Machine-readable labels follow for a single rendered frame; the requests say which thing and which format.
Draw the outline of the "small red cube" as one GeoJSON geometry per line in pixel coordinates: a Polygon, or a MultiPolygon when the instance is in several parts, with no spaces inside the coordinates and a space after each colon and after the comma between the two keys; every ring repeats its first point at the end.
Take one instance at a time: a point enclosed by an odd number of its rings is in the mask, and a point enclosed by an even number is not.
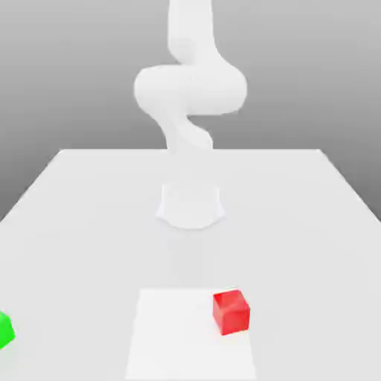
{"type": "Polygon", "coordinates": [[[222,336],[249,328],[251,308],[239,289],[213,294],[212,312],[222,336]]]}

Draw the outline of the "small green cube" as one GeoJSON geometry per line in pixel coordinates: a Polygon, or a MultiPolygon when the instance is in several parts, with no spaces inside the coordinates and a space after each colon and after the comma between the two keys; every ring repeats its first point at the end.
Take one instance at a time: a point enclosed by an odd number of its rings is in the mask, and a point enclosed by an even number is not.
{"type": "Polygon", "coordinates": [[[16,337],[10,317],[0,311],[0,350],[16,337]]]}

